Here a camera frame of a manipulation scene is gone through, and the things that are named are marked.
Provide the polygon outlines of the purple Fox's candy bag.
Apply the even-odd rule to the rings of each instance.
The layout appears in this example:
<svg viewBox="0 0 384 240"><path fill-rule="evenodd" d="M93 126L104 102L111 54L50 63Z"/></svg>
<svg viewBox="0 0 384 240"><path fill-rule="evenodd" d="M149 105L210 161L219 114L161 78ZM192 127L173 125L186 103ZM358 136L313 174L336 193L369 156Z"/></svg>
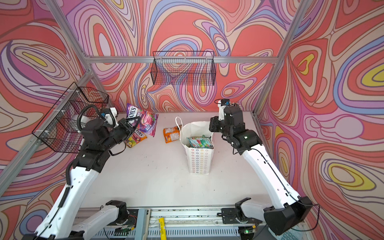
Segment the purple Fox's candy bag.
<svg viewBox="0 0 384 240"><path fill-rule="evenodd" d="M147 110L142 110L128 103L127 117L132 118L136 116L141 116L141 123L137 129L143 133L149 134L150 136L154 137L156 133L156 127L157 127L159 115Z"/></svg>

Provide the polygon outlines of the red orange Fox's candy bag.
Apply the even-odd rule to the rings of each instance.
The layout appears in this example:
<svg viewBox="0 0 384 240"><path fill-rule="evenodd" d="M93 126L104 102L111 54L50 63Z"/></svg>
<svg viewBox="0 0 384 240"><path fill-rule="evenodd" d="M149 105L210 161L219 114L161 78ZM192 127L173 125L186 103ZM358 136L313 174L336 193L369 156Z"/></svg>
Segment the red orange Fox's candy bag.
<svg viewBox="0 0 384 240"><path fill-rule="evenodd" d="M133 148L138 143L146 140L147 136L140 130L135 130L135 132L126 140L126 145L129 148Z"/></svg>

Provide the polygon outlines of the teal mint Fox's candy bag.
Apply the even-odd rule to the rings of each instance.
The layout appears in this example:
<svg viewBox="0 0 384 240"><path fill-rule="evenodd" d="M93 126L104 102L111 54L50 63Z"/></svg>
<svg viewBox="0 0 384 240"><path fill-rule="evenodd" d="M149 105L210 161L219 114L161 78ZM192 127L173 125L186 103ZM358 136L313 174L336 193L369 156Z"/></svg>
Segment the teal mint Fox's candy bag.
<svg viewBox="0 0 384 240"><path fill-rule="evenodd" d="M189 137L187 138L190 147L195 149L213 149L214 144L211 137Z"/></svg>

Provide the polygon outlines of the orange snack bag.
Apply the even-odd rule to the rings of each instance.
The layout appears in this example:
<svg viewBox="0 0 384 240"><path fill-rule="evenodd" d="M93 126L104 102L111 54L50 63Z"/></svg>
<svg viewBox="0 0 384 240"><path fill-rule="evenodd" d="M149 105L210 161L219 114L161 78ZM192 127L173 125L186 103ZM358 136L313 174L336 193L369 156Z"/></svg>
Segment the orange snack bag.
<svg viewBox="0 0 384 240"><path fill-rule="evenodd" d="M172 128L164 128L163 135L166 144L178 141L180 139L180 128L179 126L175 126Z"/></svg>

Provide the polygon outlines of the white printed paper bag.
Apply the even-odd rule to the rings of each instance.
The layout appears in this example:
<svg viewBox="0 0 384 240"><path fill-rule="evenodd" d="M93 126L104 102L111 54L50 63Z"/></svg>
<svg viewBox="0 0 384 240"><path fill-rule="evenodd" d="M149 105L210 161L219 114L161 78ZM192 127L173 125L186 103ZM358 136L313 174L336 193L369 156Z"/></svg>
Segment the white printed paper bag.
<svg viewBox="0 0 384 240"><path fill-rule="evenodd" d="M180 143L184 149L189 172L192 175L208 175L214 157L215 148L213 149L195 149L191 148L187 140L189 137L211 137L213 143L214 133L209 130L209 122L198 121L184 124L180 117L175 118L177 126L180 128Z"/></svg>

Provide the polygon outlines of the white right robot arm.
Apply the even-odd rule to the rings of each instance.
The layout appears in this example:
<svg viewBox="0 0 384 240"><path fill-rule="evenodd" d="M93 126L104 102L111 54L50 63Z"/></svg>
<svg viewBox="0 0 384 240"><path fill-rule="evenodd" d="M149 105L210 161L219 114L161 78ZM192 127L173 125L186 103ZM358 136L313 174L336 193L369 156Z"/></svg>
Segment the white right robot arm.
<svg viewBox="0 0 384 240"><path fill-rule="evenodd" d="M240 214L264 222L277 236L303 222L315 204L302 197L280 173L259 135L246 128L243 112L229 101L219 103L218 116L210 119L209 130L221 133L233 155L242 156L253 168L267 190L272 205L246 198L237 203Z"/></svg>

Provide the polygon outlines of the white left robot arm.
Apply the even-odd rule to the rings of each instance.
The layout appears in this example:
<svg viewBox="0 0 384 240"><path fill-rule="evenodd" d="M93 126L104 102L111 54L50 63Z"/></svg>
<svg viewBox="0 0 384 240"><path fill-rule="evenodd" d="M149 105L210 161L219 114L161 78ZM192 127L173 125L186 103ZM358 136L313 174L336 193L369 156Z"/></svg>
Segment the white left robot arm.
<svg viewBox="0 0 384 240"><path fill-rule="evenodd" d="M127 204L111 200L87 220L74 225L88 190L113 156L112 148L135 132L141 118L113 120L111 124L97 118L85 126L81 118L78 117L77 124L84 143L66 169L65 187L42 223L33 234L24 235L24 240L89 240L108 224L125 225L129 220Z"/></svg>

